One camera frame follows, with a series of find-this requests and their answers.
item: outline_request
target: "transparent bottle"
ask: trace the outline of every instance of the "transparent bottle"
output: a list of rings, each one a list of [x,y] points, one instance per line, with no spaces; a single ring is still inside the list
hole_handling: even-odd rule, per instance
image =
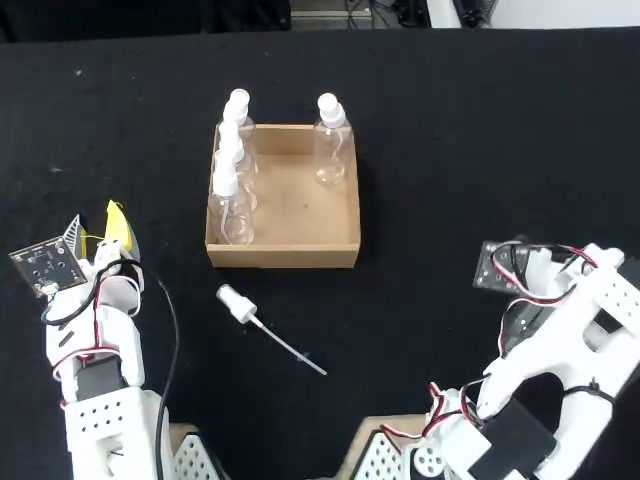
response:
[[[247,192],[251,201],[251,209],[255,210],[258,206],[258,198],[255,193],[256,169],[254,167],[253,158],[247,154],[244,149],[244,142],[240,138],[238,125],[232,121],[223,121],[219,127],[220,132],[220,150],[231,155],[235,165],[238,181],[242,188]]]
[[[209,211],[216,225],[218,243],[243,245],[253,242],[254,230],[249,198],[238,182],[232,152],[215,153]]]
[[[249,102],[251,96],[243,88],[236,88],[229,95],[229,101],[224,106],[222,119],[235,122],[238,125],[240,138],[244,145],[245,155],[251,158],[251,165],[258,172],[258,156],[255,145],[256,124],[249,116]]]
[[[353,130],[335,95],[318,98],[320,119],[313,127],[313,168],[323,185],[340,183],[352,161]]]

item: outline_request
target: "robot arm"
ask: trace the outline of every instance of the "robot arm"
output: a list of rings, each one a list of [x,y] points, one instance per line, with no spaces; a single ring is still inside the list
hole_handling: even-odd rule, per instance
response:
[[[168,413],[159,395],[142,389],[140,334],[132,319],[144,289],[138,247],[118,205],[110,202],[107,212],[93,262],[78,218],[63,236],[11,257],[36,295],[49,297],[42,316],[46,350],[61,383],[74,479],[172,480]]]
[[[476,284],[502,280],[500,289],[524,296],[503,316],[500,356],[478,381],[476,408],[466,397],[469,384],[461,391],[432,384],[435,407],[405,456],[420,448],[436,451],[447,466],[444,478],[461,480],[567,480],[576,472],[640,364],[640,263],[594,244],[563,248],[574,252],[564,263],[553,262],[545,248],[526,252],[526,287],[512,270],[499,270],[500,264],[494,263],[497,274],[488,272],[491,262],[481,258]],[[525,308],[516,311],[517,303]],[[606,329],[603,316],[609,318]],[[513,398],[524,381],[543,373],[555,375],[565,393],[555,432]]]

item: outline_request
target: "cardboard box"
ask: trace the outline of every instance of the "cardboard box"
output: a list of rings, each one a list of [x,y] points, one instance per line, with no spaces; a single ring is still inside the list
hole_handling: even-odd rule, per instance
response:
[[[257,125],[255,136],[260,167],[255,239],[250,245],[218,243],[207,208],[205,245],[211,262],[216,267],[352,268],[360,250],[355,149],[345,180],[327,187],[313,175],[312,125]],[[217,145],[215,138],[214,151]]]

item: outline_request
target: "black cloth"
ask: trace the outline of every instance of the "black cloth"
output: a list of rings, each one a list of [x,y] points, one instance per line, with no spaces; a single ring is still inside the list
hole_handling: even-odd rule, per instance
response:
[[[384,31],[0,46],[6,251],[122,202],[173,293],[183,351],[169,398],[234,479],[331,475],[368,415],[425,410],[497,355],[507,298],[473,289],[481,242],[527,233],[639,253],[640,30]],[[260,318],[321,377],[215,298],[203,246],[212,128],[245,87],[262,123],[310,123],[336,92],[356,132],[362,249],[352,271],[233,270]],[[37,302],[0,262],[0,478],[67,479],[59,385]],[[147,386],[172,348],[151,283],[137,320]],[[638,385],[580,479],[636,462]]]

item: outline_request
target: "circuit board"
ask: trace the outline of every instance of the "circuit board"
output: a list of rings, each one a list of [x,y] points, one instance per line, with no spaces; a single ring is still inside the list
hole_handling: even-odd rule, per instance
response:
[[[23,248],[10,253],[9,257],[36,297],[52,295],[87,281],[63,237]]]
[[[518,293],[516,286],[501,275],[491,263],[491,255],[498,245],[500,242],[487,241],[482,244],[476,274],[473,277],[473,286],[515,295]],[[509,248],[500,249],[498,255],[498,261],[508,270],[512,270]],[[524,246],[516,246],[515,258],[520,271],[526,272],[529,263],[529,249]]]

